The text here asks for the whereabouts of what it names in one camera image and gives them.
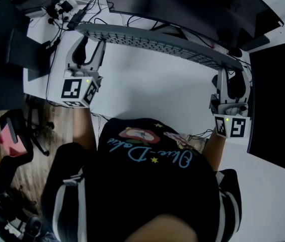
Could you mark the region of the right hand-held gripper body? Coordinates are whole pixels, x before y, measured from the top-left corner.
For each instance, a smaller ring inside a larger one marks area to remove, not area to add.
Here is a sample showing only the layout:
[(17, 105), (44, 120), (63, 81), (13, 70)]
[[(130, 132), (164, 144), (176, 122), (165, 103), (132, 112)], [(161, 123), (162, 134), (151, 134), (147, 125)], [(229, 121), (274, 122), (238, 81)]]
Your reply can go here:
[(249, 142), (251, 117), (248, 116), (247, 103), (220, 103), (219, 95), (212, 94), (209, 109), (220, 137), (237, 144)]

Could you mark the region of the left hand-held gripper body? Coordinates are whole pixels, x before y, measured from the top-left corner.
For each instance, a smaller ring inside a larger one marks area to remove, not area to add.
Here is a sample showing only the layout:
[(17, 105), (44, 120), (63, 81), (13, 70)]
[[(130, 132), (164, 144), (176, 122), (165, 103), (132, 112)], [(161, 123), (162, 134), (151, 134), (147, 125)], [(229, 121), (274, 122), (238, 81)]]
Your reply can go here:
[(87, 66), (68, 66), (64, 71), (61, 101), (67, 107), (88, 108), (101, 87), (103, 77), (99, 75), (102, 60)]

